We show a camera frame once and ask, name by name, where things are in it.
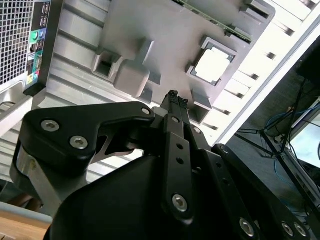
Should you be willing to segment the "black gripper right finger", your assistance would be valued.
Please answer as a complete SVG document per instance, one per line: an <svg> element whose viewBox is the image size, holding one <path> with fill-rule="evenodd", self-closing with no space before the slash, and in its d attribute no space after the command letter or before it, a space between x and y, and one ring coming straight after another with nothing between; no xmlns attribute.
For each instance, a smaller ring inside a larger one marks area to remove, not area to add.
<svg viewBox="0 0 320 240"><path fill-rule="evenodd" d="M209 146L180 98L190 144L197 240L309 240L306 227L227 146Z"/></svg>

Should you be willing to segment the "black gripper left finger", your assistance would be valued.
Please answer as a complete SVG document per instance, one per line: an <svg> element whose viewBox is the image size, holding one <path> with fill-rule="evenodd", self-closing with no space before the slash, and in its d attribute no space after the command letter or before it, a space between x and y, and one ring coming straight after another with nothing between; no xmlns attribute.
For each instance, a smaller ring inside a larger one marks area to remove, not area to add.
<svg viewBox="0 0 320 240"><path fill-rule="evenodd" d="M159 108L141 102L36 109L23 118L13 158L17 178L56 216L76 191L142 157L187 157L177 91Z"/></svg>

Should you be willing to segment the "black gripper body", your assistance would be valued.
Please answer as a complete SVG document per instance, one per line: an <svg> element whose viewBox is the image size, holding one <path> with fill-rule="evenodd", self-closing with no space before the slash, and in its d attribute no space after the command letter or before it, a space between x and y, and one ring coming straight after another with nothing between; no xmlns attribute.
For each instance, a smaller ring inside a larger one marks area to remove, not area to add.
<svg viewBox="0 0 320 240"><path fill-rule="evenodd" d="M70 195L47 240L238 240L240 226L188 157L141 157Z"/></svg>

